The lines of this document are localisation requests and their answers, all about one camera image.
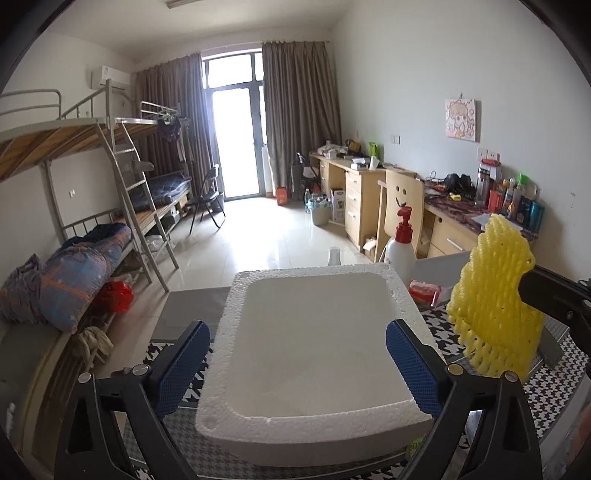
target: electrical outlet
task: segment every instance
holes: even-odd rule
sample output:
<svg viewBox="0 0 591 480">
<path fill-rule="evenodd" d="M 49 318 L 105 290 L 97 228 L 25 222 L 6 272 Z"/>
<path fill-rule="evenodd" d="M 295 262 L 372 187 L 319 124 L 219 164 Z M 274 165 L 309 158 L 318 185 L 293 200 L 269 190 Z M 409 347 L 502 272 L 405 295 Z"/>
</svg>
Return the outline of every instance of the electrical outlet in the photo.
<svg viewBox="0 0 591 480">
<path fill-rule="evenodd" d="M 489 160 L 499 160 L 499 154 L 497 152 L 493 152 L 492 150 L 488 150 L 488 153 L 486 154 L 486 158 L 488 158 Z"/>
<path fill-rule="evenodd" d="M 488 150 L 484 147 L 478 147 L 478 163 L 487 158 Z"/>
</svg>

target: red pump head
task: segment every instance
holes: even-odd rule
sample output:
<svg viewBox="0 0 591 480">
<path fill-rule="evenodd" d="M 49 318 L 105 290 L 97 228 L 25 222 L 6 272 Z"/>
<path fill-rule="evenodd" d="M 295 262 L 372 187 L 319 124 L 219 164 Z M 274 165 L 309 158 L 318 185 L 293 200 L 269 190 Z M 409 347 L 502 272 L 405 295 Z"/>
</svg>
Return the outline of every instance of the red pump head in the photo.
<svg viewBox="0 0 591 480">
<path fill-rule="evenodd" d="M 399 244 L 409 244 L 413 239 L 413 227 L 410 223 L 408 223 L 410 220 L 410 214 L 412 212 L 413 209 L 410 207 L 402 207 L 398 211 L 398 216 L 402 217 L 402 222 L 400 222 L 396 227 L 395 240 Z"/>
</svg>

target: curtain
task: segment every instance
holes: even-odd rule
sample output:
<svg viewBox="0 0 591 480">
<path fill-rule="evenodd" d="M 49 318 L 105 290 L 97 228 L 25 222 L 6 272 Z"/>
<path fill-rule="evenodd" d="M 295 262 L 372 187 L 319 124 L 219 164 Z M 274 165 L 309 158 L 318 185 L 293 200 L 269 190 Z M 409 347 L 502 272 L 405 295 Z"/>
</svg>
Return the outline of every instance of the curtain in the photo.
<svg viewBox="0 0 591 480">
<path fill-rule="evenodd" d="M 262 64 L 273 186 L 290 189 L 297 152 L 341 142 L 335 81 L 324 42 L 263 43 Z"/>
<path fill-rule="evenodd" d="M 180 107 L 181 115 L 190 120 L 183 135 L 188 135 L 185 144 L 189 148 L 185 148 L 185 155 L 194 193 L 200 191 L 205 175 L 213 166 L 202 71 L 201 55 L 195 53 L 138 72 L 135 78 L 138 109 L 142 100 Z M 141 139 L 139 151 L 142 158 L 154 164 L 155 176 L 183 169 L 176 142 L 167 142 L 157 134 Z"/>
</svg>

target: yellow foam net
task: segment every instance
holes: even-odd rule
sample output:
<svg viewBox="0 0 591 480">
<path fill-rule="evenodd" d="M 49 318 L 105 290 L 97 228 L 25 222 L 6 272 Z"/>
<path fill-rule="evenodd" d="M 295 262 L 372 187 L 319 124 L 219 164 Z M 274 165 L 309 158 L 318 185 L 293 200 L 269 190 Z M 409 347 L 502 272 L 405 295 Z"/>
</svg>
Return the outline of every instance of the yellow foam net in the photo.
<svg viewBox="0 0 591 480">
<path fill-rule="evenodd" d="M 544 314 L 521 301 L 518 286 L 534 265 L 527 240 L 504 217 L 493 215 L 447 305 L 464 355 L 482 375 L 513 370 L 521 381 L 527 379 Z"/>
</svg>

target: ceiling light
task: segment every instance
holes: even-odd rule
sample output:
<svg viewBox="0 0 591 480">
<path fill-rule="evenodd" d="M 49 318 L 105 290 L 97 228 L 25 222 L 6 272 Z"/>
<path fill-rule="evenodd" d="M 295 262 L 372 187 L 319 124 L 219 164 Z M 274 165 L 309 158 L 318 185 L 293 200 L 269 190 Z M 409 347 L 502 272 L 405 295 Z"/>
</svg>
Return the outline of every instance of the ceiling light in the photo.
<svg viewBox="0 0 591 480">
<path fill-rule="evenodd" d="M 176 8 L 182 5 L 193 4 L 195 2 L 200 2 L 201 0 L 168 0 L 166 2 L 166 6 L 168 8 Z"/>
</svg>

